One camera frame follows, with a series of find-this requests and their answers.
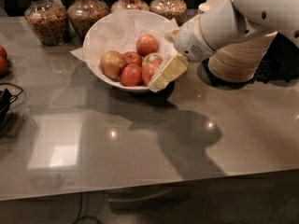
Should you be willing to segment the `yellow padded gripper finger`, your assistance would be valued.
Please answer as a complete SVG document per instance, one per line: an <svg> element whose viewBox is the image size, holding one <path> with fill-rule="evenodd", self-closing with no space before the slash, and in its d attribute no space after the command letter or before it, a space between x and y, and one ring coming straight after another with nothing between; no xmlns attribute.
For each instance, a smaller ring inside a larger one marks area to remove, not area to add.
<svg viewBox="0 0 299 224"><path fill-rule="evenodd" d="M167 42L170 42L172 44L175 43L175 40L176 40L176 37L178 35L178 32L179 32L179 28L176 28L170 32L167 32L164 34L164 39L167 41Z"/></svg>
<svg viewBox="0 0 299 224"><path fill-rule="evenodd" d="M165 89L168 84L180 77L188 68L188 60L181 54L166 55L158 70L151 77L148 87L157 92Z"/></svg>

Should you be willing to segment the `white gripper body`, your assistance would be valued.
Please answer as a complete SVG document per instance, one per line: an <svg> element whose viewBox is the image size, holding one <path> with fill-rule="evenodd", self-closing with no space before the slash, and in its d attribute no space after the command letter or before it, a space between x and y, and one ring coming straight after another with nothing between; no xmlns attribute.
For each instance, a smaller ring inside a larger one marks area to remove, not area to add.
<svg viewBox="0 0 299 224"><path fill-rule="evenodd" d="M199 63L210 58L215 51L207 44L200 29L200 16L186 21L178 30L174 48L190 63Z"/></svg>

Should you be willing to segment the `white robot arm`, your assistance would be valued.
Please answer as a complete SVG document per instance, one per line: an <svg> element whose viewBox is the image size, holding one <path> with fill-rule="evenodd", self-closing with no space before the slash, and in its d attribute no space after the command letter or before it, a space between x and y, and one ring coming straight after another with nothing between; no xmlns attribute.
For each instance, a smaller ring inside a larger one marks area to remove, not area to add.
<svg viewBox="0 0 299 224"><path fill-rule="evenodd" d="M178 53L164 57L149 89L163 90L189 63L201 62L218 49L268 31L284 35L299 47L299 0L222 0L164 35Z"/></svg>

